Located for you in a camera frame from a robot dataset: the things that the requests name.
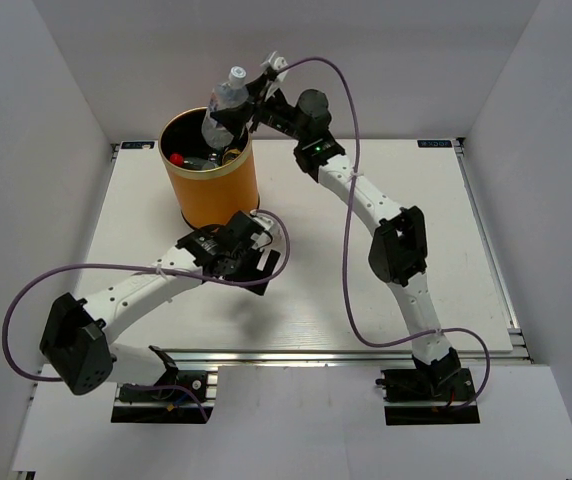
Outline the blue label water bottle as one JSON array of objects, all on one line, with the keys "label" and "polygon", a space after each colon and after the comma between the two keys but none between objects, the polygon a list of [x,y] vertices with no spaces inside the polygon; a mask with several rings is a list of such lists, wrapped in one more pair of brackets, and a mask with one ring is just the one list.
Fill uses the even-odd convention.
[{"label": "blue label water bottle", "polygon": [[213,113],[242,105],[248,98],[245,86],[246,70],[241,66],[233,66],[228,79],[217,84],[212,90],[209,104],[202,121],[201,133],[209,147],[221,151],[230,145],[234,135],[219,121],[212,117]]}]

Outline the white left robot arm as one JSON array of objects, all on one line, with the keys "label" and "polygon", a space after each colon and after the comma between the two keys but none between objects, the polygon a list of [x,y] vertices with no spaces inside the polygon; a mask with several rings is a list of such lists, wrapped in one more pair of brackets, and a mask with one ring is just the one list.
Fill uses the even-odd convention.
[{"label": "white left robot arm", "polygon": [[118,339],[135,322],[177,295],[206,282],[265,293],[285,261],[271,249],[283,223],[267,211],[237,212],[224,225],[207,225],[180,238],[149,267],[130,266],[129,277],[77,299],[66,293],[52,306],[40,350],[75,395],[104,382],[171,396],[179,370],[161,348],[134,348]]}]

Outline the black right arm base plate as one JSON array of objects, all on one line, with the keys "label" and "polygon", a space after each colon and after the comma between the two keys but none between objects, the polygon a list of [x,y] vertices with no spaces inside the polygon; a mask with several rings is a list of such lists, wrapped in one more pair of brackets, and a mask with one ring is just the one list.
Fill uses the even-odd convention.
[{"label": "black right arm base plate", "polygon": [[417,370],[382,370],[375,379],[382,390],[387,426],[446,426],[480,423],[473,378],[463,368],[437,393]]}]

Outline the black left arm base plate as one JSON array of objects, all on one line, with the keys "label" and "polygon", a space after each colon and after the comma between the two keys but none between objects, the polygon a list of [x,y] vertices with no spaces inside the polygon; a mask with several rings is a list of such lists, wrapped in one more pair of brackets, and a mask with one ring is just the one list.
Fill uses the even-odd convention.
[{"label": "black left arm base plate", "polygon": [[217,371],[180,370],[181,390],[140,390],[120,385],[111,422],[114,424],[203,425],[214,409]]}]

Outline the red label water bottle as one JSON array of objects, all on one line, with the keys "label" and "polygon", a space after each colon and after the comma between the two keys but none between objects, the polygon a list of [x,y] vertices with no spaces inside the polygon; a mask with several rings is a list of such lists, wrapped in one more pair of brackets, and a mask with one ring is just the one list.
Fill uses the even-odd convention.
[{"label": "red label water bottle", "polygon": [[184,156],[180,153],[172,153],[169,162],[178,168],[189,171],[206,171],[218,167],[218,164],[211,159]]}]

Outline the yellow cap orange label bottle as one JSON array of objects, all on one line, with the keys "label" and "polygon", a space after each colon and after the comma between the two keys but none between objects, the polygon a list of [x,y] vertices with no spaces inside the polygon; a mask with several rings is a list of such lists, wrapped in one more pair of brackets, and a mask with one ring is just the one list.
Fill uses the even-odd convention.
[{"label": "yellow cap orange label bottle", "polygon": [[221,165],[224,166],[233,162],[241,155],[241,153],[242,151],[237,148],[229,148],[225,150],[220,157]]}]

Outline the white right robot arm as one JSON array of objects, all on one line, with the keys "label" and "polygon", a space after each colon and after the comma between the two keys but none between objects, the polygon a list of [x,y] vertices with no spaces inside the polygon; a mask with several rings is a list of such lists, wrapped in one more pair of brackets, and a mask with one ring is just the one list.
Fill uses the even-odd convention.
[{"label": "white right robot arm", "polygon": [[264,124],[296,140],[300,169],[340,198],[347,216],[359,218],[371,234],[368,264],[398,303],[411,338],[418,388],[429,398],[443,397],[461,363],[441,331],[429,293],[422,210],[401,206],[358,173],[356,160],[347,157],[330,132],[332,116],[323,92],[307,89],[290,105],[276,83],[276,76],[264,74],[248,84],[244,101],[220,100],[208,113],[234,136]]}]

